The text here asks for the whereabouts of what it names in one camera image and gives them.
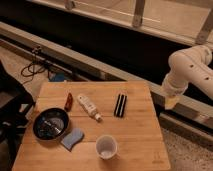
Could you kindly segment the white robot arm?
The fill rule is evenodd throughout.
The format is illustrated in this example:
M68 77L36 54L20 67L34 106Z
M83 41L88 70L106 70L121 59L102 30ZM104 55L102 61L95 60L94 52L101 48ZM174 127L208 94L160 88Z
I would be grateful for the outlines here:
M170 71L162 82L166 109L175 107L189 84L213 100L213 69L209 67L212 60L212 51L205 45L178 50L169 56Z

